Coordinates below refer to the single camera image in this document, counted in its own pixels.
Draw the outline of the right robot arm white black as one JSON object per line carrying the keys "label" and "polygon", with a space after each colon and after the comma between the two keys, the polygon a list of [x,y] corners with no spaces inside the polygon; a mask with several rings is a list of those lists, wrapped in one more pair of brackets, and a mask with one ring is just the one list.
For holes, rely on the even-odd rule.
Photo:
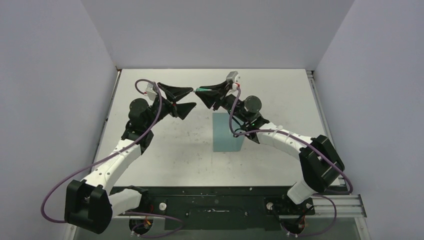
{"label": "right robot arm white black", "polygon": [[300,162],[302,176],[282,201],[287,213],[296,214],[305,200],[325,192],[345,170],[343,161],[327,136],[295,134],[270,122],[261,115],[262,102],[257,96],[240,99],[238,83],[230,81],[201,86],[195,90],[195,94],[207,108],[226,110],[230,115],[230,126],[234,119],[242,122],[239,130],[230,129],[235,137],[246,136],[257,144],[274,147]]}

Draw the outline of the green glue stick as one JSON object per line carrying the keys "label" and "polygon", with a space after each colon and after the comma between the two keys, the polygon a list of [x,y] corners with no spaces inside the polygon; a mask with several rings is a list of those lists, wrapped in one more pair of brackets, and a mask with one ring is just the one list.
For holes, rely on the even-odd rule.
{"label": "green glue stick", "polygon": [[198,87],[198,88],[194,89],[193,91],[194,92],[208,92],[208,91],[210,91],[210,89]]}

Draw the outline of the teal envelope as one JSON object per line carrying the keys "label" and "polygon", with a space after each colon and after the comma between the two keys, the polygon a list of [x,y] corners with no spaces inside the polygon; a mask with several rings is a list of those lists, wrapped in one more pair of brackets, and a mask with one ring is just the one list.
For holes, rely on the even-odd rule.
{"label": "teal envelope", "polygon": [[213,151],[240,152],[244,142],[243,136],[233,137],[229,125],[230,115],[226,112],[212,114]]}

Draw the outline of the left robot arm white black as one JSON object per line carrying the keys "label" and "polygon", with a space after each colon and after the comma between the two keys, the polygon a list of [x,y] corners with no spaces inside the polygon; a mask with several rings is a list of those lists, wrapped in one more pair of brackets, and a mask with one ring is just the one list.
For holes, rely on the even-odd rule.
{"label": "left robot arm white black", "polygon": [[72,180],[66,188],[64,220],[90,232],[101,234],[113,217],[132,211],[144,215],[153,209],[148,190],[127,186],[111,193],[121,175],[149,147],[153,126],[166,116],[184,120],[197,105],[179,101],[193,92],[191,87],[147,82],[144,95],[152,101],[136,98],[129,104],[128,122],[115,149],[82,180]]}

